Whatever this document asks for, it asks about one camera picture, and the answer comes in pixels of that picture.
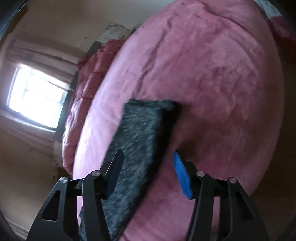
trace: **window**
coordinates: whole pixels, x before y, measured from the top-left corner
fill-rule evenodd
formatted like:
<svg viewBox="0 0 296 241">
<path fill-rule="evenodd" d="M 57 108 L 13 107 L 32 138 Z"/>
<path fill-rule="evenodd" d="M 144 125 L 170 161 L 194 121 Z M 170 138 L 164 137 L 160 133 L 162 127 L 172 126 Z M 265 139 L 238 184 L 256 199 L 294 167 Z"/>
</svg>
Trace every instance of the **window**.
<svg viewBox="0 0 296 241">
<path fill-rule="evenodd" d="M 17 68 L 8 106 L 41 125 L 56 128 L 68 84 L 28 66 Z"/>
</svg>

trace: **gray fuzzy cloth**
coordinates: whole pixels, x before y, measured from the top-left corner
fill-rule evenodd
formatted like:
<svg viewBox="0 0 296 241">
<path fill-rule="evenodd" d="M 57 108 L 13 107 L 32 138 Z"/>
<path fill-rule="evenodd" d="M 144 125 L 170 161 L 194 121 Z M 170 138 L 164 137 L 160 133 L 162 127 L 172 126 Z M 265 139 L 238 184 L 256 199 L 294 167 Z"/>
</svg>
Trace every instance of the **gray fuzzy cloth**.
<svg viewBox="0 0 296 241">
<path fill-rule="evenodd" d="M 179 112 L 179 105 L 170 100 L 131 99 L 125 103 L 121 123 L 105 156 L 108 161 L 117 149 L 124 153 L 114 193 L 107 201 L 102 200 L 112 241 L 119 240 L 156 175 Z M 83 209 L 80 218 L 81 240 L 86 241 Z"/>
</svg>

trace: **window frame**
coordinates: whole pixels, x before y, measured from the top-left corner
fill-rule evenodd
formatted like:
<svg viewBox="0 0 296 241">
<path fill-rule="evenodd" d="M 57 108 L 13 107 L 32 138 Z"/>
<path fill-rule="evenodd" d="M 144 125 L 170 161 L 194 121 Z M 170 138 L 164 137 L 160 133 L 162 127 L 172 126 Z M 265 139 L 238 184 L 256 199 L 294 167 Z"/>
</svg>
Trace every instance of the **window frame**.
<svg viewBox="0 0 296 241">
<path fill-rule="evenodd" d="M 7 102 L 6 102 L 6 110 L 11 113 L 12 115 L 14 115 L 15 117 L 17 117 L 18 119 L 22 120 L 22 121 L 25 121 L 26 123 L 28 124 L 32 124 L 34 126 L 37 126 L 37 127 L 40 127 L 40 128 L 43 128 L 43 129 L 47 129 L 47 130 L 51 130 L 51 131 L 56 131 L 57 128 L 59 127 L 59 121 L 58 121 L 58 125 L 56 128 L 54 127 L 49 127 L 49 126 L 46 126 L 46 125 L 43 125 L 37 121 L 34 121 L 24 115 L 22 115 L 20 112 L 16 112 L 14 110 L 12 110 L 10 107 L 9 107 L 9 103 L 10 103 L 10 98 L 11 98 L 11 93 L 12 93 L 12 89 L 13 89 L 13 86 L 15 84 L 15 80 L 16 80 L 16 77 L 17 77 L 17 74 L 19 72 L 19 70 L 22 69 L 22 67 L 18 66 L 15 70 L 15 73 L 13 75 L 13 79 L 11 81 L 11 84 L 10 84 L 10 88 L 9 88 L 9 93 L 8 93 L 8 97 L 7 97 Z M 64 92 L 63 92 L 63 95 L 61 97 L 61 100 L 63 100 L 63 103 L 61 104 L 61 101 L 60 102 L 56 102 L 56 103 L 59 103 L 61 105 L 61 113 L 62 113 L 62 110 L 63 110 L 63 107 L 64 107 L 64 103 L 65 103 L 65 100 L 66 100 L 66 97 L 68 95 L 68 91 L 57 86 L 58 88 L 62 89 Z"/>
</svg>

